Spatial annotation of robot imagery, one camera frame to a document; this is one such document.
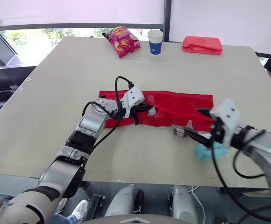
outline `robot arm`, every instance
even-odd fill
[[[142,91],[134,86],[117,102],[99,98],[96,103],[115,116],[118,110],[124,118],[130,110],[144,101]],[[85,174],[85,165],[96,140],[110,116],[99,106],[91,104],[85,115],[61,147],[50,165],[42,172],[38,186],[14,197],[0,209],[0,224],[47,224],[62,198],[75,195]]]
[[[211,139],[226,148],[232,146],[242,151],[263,170],[271,193],[271,133],[250,126],[239,127],[240,113],[231,99],[222,101],[211,110],[198,111],[214,119]],[[211,140],[192,129],[186,129],[186,132],[194,140],[210,147]]]

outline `paper cup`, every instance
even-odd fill
[[[150,52],[159,55],[162,50],[163,32],[157,29],[148,32]]]

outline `white shoe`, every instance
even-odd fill
[[[75,209],[72,212],[72,215],[74,215],[78,219],[78,222],[81,223],[86,217],[87,211],[88,211],[88,201],[82,200],[75,207]]]
[[[58,207],[57,207],[57,212],[58,212],[58,213],[61,212],[61,211],[63,210],[63,208],[65,207],[66,203],[67,203],[67,198],[63,198],[63,199],[60,201],[60,203],[59,203],[59,205],[58,205]]]

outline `red towel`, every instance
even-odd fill
[[[119,98],[122,98],[126,91],[118,91]],[[212,95],[169,91],[143,91],[143,94],[145,96],[144,102],[155,106],[157,113],[154,117],[148,116],[148,111],[137,113],[140,124],[154,127],[171,126],[172,124],[186,126],[188,121],[191,120],[195,130],[210,131],[213,120],[197,112],[196,109],[202,107],[212,108]],[[115,91],[100,91],[99,97],[116,99]],[[106,128],[114,127],[116,123],[117,120],[109,119],[106,123]],[[122,119],[119,126],[133,123],[134,119],[129,117]]]
[[[186,36],[183,40],[182,50],[191,53],[221,55],[223,48],[218,38]]]

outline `chip bag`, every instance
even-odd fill
[[[119,58],[141,48],[139,40],[124,26],[115,27],[109,33],[102,33],[108,39]]]

